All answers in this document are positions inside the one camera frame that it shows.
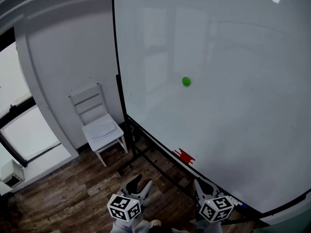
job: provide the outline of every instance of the window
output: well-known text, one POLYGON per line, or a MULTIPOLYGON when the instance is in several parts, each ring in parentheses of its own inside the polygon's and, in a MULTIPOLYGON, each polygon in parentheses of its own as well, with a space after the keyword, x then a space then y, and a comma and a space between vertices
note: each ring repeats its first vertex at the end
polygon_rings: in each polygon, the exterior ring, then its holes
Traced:
POLYGON ((59 144, 27 86, 10 29, 0 36, 0 167, 11 159, 27 166, 59 144))

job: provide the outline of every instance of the green ball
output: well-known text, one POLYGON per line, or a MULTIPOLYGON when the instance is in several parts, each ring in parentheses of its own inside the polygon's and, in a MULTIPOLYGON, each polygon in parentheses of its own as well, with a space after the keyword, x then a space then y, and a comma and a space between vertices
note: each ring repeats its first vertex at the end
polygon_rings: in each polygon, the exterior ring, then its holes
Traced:
POLYGON ((191 84, 191 81, 188 77, 183 77, 183 85, 189 86, 191 84))

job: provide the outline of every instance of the red mark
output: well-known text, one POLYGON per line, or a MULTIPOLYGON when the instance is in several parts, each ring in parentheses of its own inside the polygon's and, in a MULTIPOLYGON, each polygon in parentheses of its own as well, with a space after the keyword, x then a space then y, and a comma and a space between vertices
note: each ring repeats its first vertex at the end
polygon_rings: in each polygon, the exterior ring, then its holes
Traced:
POLYGON ((176 150, 174 150, 174 154, 177 155, 180 159, 182 159, 185 163, 187 163, 188 165, 192 163, 192 161, 195 161, 195 159, 193 159, 190 155, 188 155, 186 152, 184 152, 182 149, 179 149, 180 153, 176 150))

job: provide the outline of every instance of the white wall corner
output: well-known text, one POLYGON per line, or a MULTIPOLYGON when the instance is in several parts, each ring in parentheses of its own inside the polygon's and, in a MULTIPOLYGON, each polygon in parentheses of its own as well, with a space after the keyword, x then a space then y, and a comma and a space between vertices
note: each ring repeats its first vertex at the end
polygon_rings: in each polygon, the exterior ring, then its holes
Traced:
POLYGON ((20 20, 16 25, 14 25, 18 57, 27 85, 47 124, 49 125, 55 136, 58 138, 58 140, 63 144, 65 149, 70 153, 72 157, 75 158, 79 156, 79 153, 70 143, 67 136, 59 126, 59 123, 57 122, 55 116, 53 115, 53 112, 50 110, 47 100, 43 94, 41 85, 37 79, 37 75, 35 73, 35 69, 31 58, 31 53, 28 48, 27 35, 25 33, 26 32, 25 29, 26 29, 25 19, 20 20))

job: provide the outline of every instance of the white wall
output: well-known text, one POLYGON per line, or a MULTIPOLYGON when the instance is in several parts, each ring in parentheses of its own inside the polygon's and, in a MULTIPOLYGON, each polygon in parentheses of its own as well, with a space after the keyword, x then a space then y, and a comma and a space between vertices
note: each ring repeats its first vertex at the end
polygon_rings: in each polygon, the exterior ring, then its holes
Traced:
POLYGON ((111 0, 44 0, 31 11, 26 31, 36 74, 50 109, 78 148, 87 141, 69 95, 100 83, 108 112, 123 122, 111 0))

